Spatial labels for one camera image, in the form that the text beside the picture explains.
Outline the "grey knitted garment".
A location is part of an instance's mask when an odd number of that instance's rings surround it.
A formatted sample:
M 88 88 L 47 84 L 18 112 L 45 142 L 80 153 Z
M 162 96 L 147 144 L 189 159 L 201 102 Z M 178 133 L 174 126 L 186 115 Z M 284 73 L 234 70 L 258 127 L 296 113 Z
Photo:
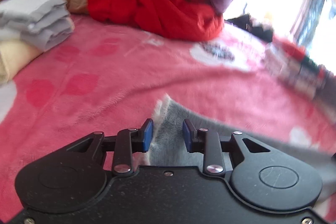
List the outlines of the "grey knitted garment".
M 203 167 L 205 134 L 197 130 L 206 128 L 210 133 L 229 139 L 235 128 L 202 116 L 179 104 L 169 95 L 157 100 L 153 110 L 153 139 L 144 161 L 156 166 L 198 166 Z M 312 146 L 300 144 L 298 140 L 285 143 L 254 132 L 249 136 L 299 159 L 314 167 L 322 178 L 323 186 L 319 202 L 335 195 L 335 159 Z

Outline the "black clothes on bed edge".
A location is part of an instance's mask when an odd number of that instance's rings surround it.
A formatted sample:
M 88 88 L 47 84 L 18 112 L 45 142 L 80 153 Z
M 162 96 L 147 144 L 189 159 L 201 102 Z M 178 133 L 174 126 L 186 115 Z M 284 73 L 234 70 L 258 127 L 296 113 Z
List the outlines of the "black clothes on bed edge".
M 227 19 L 226 22 L 256 36 L 266 43 L 273 41 L 273 28 L 267 24 L 257 22 L 250 14 L 243 14 L 236 18 Z

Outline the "light grey folded clothes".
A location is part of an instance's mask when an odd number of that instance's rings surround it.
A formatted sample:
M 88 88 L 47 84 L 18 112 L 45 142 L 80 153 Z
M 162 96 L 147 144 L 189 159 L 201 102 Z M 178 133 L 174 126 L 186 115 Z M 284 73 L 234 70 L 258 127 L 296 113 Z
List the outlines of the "light grey folded clothes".
M 1 1 L 1 40 L 20 40 L 45 52 L 67 39 L 74 24 L 66 0 Z

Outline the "pink floral bed blanket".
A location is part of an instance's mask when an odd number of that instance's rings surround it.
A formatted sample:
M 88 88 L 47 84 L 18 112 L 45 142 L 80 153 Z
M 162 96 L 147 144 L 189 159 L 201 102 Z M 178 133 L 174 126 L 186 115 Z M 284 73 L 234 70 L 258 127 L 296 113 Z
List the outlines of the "pink floral bed blanket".
M 215 49 L 74 16 L 75 31 L 1 86 L 1 220 L 22 208 L 15 176 L 93 131 L 138 127 L 164 97 L 236 128 L 335 153 L 335 127 L 265 70 L 264 45 L 227 24 Z

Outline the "cream floral folded garment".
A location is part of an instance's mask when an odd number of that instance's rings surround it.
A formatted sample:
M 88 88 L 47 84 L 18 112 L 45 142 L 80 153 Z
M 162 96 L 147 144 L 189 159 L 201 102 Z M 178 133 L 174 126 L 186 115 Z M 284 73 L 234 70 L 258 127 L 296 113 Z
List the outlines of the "cream floral folded garment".
M 266 46 L 264 65 L 269 73 L 279 81 L 312 100 L 321 84 L 317 77 L 303 69 L 302 65 L 287 57 L 285 52 L 275 46 Z

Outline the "red green folded sweater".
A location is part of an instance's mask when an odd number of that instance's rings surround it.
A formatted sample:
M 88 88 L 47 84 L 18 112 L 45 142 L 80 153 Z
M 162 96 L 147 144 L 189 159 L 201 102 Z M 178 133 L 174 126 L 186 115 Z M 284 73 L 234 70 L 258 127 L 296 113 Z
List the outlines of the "red green folded sweater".
M 289 40 L 274 40 L 272 45 L 276 47 L 289 61 L 289 66 L 296 69 L 299 75 L 307 76 L 320 84 L 327 79 L 335 80 L 335 75 L 323 65 L 317 65 L 305 52 L 305 48 L 298 47 Z

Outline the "red quilt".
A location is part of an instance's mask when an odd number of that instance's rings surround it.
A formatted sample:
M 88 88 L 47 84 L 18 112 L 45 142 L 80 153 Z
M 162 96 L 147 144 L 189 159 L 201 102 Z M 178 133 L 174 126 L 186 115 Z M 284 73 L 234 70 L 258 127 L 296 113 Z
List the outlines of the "red quilt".
M 224 20 L 209 0 L 87 0 L 89 15 L 99 22 L 126 25 L 168 39 L 209 41 Z

